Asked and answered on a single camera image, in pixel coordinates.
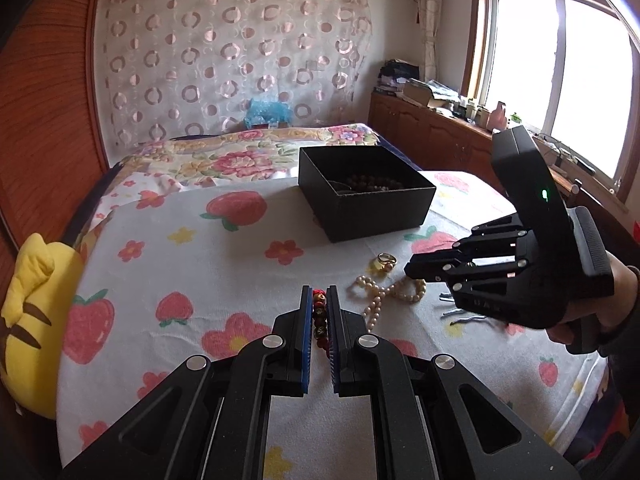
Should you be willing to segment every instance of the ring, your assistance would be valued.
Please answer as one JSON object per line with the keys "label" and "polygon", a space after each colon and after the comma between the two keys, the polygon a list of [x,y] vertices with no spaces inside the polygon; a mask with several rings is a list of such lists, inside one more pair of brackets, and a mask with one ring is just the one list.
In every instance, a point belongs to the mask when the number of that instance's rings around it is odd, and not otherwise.
{"label": "ring", "polygon": [[391,272],[398,262],[396,257],[389,253],[380,253],[377,260],[385,272]]}

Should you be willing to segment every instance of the plush toy ear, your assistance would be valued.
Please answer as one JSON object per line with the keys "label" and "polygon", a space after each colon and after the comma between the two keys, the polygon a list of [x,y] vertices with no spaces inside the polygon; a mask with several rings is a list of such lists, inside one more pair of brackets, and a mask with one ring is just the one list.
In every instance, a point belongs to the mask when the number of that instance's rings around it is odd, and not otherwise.
{"label": "plush toy ear", "polygon": [[18,322],[25,298],[49,279],[54,267],[53,257],[42,236],[37,233],[30,235],[18,252],[14,276],[0,310],[8,327]]}

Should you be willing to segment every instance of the black box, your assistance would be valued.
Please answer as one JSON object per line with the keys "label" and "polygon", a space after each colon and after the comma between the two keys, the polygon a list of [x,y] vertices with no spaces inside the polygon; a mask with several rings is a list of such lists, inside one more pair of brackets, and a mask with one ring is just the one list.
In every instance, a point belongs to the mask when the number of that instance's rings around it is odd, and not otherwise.
{"label": "black box", "polygon": [[[353,174],[382,176],[405,189],[339,194],[329,180]],[[300,148],[298,185],[332,242],[420,227],[436,187],[381,146]]]}

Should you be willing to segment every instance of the yellow plush toy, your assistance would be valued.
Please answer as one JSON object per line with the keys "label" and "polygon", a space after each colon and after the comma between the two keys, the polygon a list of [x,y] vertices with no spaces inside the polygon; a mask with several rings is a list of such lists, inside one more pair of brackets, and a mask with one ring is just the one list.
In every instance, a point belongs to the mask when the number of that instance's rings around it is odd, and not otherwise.
{"label": "yellow plush toy", "polygon": [[18,252],[0,310],[0,379],[22,406],[56,418],[66,316],[82,275],[71,247],[32,234]]}

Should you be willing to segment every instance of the bed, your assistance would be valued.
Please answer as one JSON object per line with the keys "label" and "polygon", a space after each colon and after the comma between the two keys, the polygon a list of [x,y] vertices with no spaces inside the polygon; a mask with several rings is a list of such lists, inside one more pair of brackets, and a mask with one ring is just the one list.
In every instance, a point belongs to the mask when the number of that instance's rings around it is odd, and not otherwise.
{"label": "bed", "polygon": [[[296,185],[298,149],[379,142],[364,124],[254,130],[150,144],[123,161],[78,240],[86,268],[58,379],[63,465],[188,356],[225,358],[270,332],[297,307],[302,285],[335,284],[342,307],[362,312],[354,280],[376,254],[398,258],[392,282],[413,253],[450,247],[473,225],[514,211],[470,174],[425,171],[437,190],[420,228],[329,243]],[[225,216],[220,204],[238,193],[264,203],[262,215]],[[405,354],[453,354],[564,452],[606,361],[496,320],[451,326],[445,291],[430,284],[414,306],[389,301],[374,332]],[[368,401],[334,396],[318,348],[308,396],[273,399],[266,449],[267,479],[375,478]]]}

